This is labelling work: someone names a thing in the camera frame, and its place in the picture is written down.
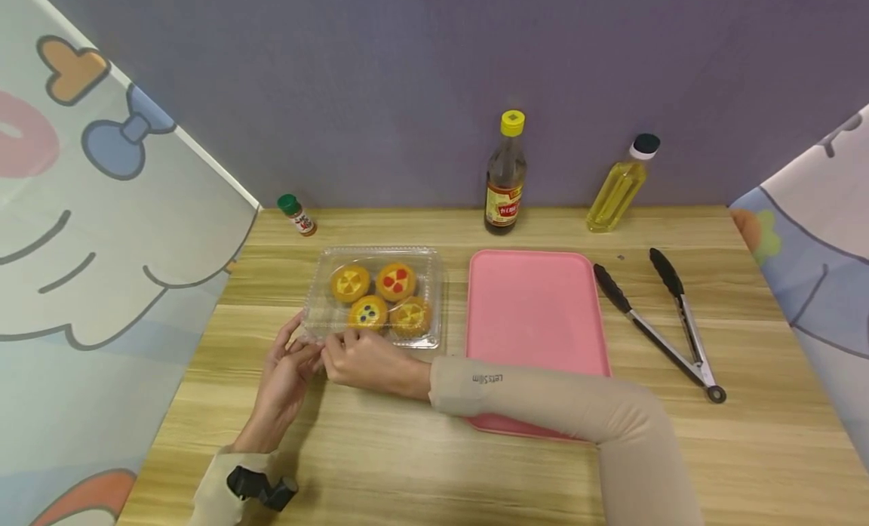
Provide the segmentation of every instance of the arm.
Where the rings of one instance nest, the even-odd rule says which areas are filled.
[[[333,382],[427,400],[450,415],[494,413],[594,442],[610,526],[703,524],[673,426],[657,398],[633,383],[448,356],[428,365],[370,332],[327,339],[322,355]],[[502,379],[475,383],[479,375]]]
[[[233,445],[217,451],[193,497],[193,516],[188,526],[236,526],[244,517],[246,501],[229,490],[227,477],[236,466],[265,473],[274,484],[278,475],[270,470],[278,445],[299,411],[308,382],[322,367],[321,345],[299,340],[290,342],[302,324],[302,314],[278,332],[266,356],[259,380],[256,404]]]

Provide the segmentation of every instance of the cartoon print fabric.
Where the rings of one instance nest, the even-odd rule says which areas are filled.
[[[731,214],[869,467],[869,107]]]
[[[0,342],[62,331],[93,349],[167,289],[216,275],[244,241],[250,207],[210,199],[225,183],[190,164],[190,148],[166,135],[175,122],[137,87],[94,84],[96,70],[76,78],[96,51],[24,22],[0,39],[17,64],[0,81]],[[48,60],[59,51],[46,54],[47,40],[72,63]],[[61,93],[75,105],[58,104]]]
[[[45,0],[0,0],[0,524],[114,524],[256,209]]]

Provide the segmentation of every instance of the purple wall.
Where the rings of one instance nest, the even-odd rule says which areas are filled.
[[[869,0],[51,0],[264,205],[481,205],[508,107],[526,201],[726,204],[869,101]]]

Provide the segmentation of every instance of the yellow oil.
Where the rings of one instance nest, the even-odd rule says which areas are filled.
[[[612,231],[646,182],[644,161],[618,161],[606,176],[585,223],[594,232]]]

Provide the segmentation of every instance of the plastic lid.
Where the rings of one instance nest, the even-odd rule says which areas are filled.
[[[284,215],[288,217],[292,217],[299,212],[299,209],[302,209],[302,205],[299,204],[299,200],[296,199],[295,195],[292,194],[284,194],[280,198],[277,198],[277,206],[278,209],[284,212]]]
[[[501,133],[507,137],[516,137],[525,129],[525,113],[510,109],[501,115]]]
[[[637,160],[651,160],[661,146],[661,139],[653,134],[640,134],[628,150]]]

